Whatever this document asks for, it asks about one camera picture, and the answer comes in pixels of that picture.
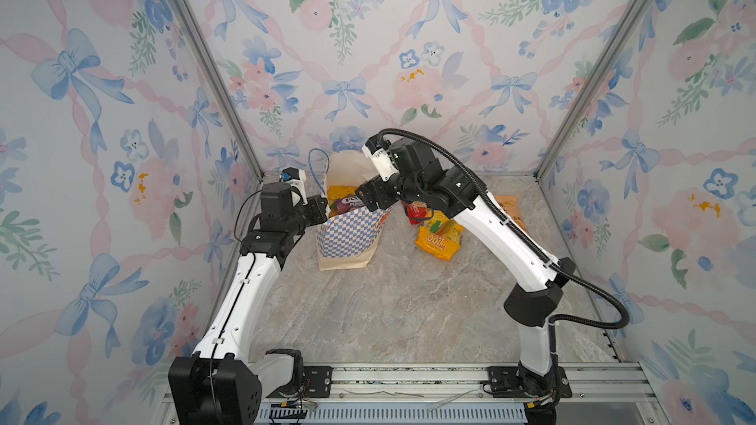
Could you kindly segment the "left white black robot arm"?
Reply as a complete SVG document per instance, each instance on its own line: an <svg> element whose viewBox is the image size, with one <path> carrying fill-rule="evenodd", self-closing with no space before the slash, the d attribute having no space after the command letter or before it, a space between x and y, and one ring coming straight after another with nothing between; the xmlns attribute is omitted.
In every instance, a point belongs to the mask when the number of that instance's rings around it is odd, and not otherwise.
<svg viewBox="0 0 756 425"><path fill-rule="evenodd" d="M271 349L250 362L249 348L287 257L307 228L326 222L326 208L326 199L307 195L300 178L262 187L260 212L240 240L232 285L216 317L193 352L169 368L179 423L252 424L264 399L303 393L300 351Z"/></svg>

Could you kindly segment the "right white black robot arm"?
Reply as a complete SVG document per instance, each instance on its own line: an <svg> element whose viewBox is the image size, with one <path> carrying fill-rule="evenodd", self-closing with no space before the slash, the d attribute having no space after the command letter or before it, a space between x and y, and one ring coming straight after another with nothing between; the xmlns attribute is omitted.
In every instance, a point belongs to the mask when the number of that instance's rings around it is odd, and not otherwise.
<svg viewBox="0 0 756 425"><path fill-rule="evenodd" d="M560 382L547 320L567 282L560 259L502 209L478 175L435 143L409 137L389 143L375 135L362 153L378 172L356 191L368 210L423 203L476 236L515 277L504 309L518 325L518 386L531 397L554 395Z"/></svg>

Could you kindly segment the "blue checkered paper bag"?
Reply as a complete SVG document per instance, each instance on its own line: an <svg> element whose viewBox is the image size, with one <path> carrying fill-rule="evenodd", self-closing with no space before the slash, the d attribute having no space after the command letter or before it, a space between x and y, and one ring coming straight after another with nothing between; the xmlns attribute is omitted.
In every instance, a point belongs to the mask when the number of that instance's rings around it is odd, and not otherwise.
<svg viewBox="0 0 756 425"><path fill-rule="evenodd" d="M378 175L361 151L344 150L325 157L325 167L310 169L319 192L327 199L332 185L356 186ZM319 226L316 236L319 270L352 270L367 267L378 247L387 210L368 208L341 214Z"/></svg>

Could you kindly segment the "yellow mango candy bag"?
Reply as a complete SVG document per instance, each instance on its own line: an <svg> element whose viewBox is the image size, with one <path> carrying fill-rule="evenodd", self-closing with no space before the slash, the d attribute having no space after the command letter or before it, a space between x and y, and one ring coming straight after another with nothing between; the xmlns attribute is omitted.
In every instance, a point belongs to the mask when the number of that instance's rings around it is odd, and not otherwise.
<svg viewBox="0 0 756 425"><path fill-rule="evenodd" d="M327 189L327 199L330 204L356 194L356 186L332 185Z"/></svg>
<svg viewBox="0 0 756 425"><path fill-rule="evenodd" d="M442 212L435 212L419 227L415 245L434 257L449 262L462 246L464 228Z"/></svg>

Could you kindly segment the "tan potato chips pouch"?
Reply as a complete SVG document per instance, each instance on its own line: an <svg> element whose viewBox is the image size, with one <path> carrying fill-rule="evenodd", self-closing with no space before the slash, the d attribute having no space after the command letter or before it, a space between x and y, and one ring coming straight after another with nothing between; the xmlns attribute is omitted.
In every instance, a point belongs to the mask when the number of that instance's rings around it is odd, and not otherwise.
<svg viewBox="0 0 756 425"><path fill-rule="evenodd" d="M525 220L523 219L518 200L515 196L495 196L494 199L496 200L496 202L498 202L502 210L504 210L504 212L506 212L506 214L508 214L508 216L510 216L510 218L512 218L512 220L516 222L519 228L527 231Z"/></svg>

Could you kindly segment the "purple Fox's candy packet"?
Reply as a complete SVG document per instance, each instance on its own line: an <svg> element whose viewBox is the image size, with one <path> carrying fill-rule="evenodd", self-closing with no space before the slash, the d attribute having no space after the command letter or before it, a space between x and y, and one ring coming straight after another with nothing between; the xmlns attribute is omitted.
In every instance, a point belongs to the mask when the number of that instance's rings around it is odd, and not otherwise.
<svg viewBox="0 0 756 425"><path fill-rule="evenodd" d="M338 198L330 204L330 218L347 214L364 207L364 203L356 195L348 195L344 198Z"/></svg>

